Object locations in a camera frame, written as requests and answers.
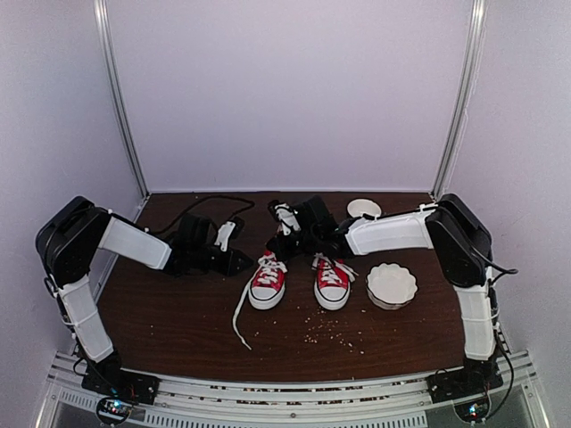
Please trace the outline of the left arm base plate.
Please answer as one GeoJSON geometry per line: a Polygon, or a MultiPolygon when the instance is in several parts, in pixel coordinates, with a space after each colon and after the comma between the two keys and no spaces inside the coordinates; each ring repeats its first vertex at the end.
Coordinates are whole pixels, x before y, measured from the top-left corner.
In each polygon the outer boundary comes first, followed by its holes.
{"type": "Polygon", "coordinates": [[[152,405],[159,389],[160,379],[148,374],[120,371],[120,379],[114,384],[99,375],[87,373],[81,387],[101,395],[117,397],[123,401],[152,405]]]}

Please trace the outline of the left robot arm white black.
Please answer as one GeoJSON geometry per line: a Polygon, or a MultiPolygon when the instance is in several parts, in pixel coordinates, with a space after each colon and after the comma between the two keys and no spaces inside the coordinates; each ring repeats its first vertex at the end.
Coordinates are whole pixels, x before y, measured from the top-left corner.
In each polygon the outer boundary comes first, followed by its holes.
{"type": "Polygon", "coordinates": [[[120,356],[99,315],[89,273],[98,251],[131,259],[169,276],[195,271],[236,276],[252,258],[231,247],[244,222],[237,213],[221,225],[182,210],[159,231],[142,228],[83,196],[72,199],[37,233],[35,245],[46,272],[46,288],[56,300],[62,321],[74,335],[92,379],[110,396],[128,388],[120,356]]]}

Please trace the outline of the red canvas sneaker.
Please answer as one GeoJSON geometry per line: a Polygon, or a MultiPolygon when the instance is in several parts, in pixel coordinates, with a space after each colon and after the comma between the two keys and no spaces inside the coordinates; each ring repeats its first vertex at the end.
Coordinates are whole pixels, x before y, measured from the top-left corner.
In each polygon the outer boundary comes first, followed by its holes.
{"type": "Polygon", "coordinates": [[[277,259],[277,255],[266,250],[258,259],[258,267],[248,280],[239,298],[232,316],[232,328],[239,341],[248,349],[252,347],[240,333],[237,321],[244,303],[248,300],[257,310],[270,310],[282,300],[286,291],[285,262],[277,259]]]}
{"type": "Polygon", "coordinates": [[[314,256],[312,269],[314,296],[320,307],[329,311],[342,309],[349,300],[357,272],[341,259],[330,259],[322,253],[314,256]]]}

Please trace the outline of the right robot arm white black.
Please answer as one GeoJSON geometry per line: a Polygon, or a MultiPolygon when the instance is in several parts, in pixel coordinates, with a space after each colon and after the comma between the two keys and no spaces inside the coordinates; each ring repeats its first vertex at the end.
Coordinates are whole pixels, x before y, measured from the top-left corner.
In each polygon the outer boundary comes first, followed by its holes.
{"type": "Polygon", "coordinates": [[[350,259],[380,251],[435,251],[444,278],[459,298],[465,334],[464,365],[454,371],[453,380],[469,394],[495,380],[499,349],[493,286],[517,270],[493,261],[491,234],[456,194],[412,211],[384,217],[361,214],[342,223],[319,196],[294,206],[272,201],[268,208],[280,230],[267,247],[283,261],[302,253],[350,259]]]}

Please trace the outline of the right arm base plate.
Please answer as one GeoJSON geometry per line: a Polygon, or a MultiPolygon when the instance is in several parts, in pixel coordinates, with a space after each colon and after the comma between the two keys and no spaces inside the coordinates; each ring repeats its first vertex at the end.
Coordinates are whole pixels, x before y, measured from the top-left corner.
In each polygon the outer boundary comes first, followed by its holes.
{"type": "Polygon", "coordinates": [[[482,396],[490,389],[503,385],[500,374],[485,377],[465,368],[453,371],[439,370],[426,378],[426,384],[433,403],[482,396]]]}

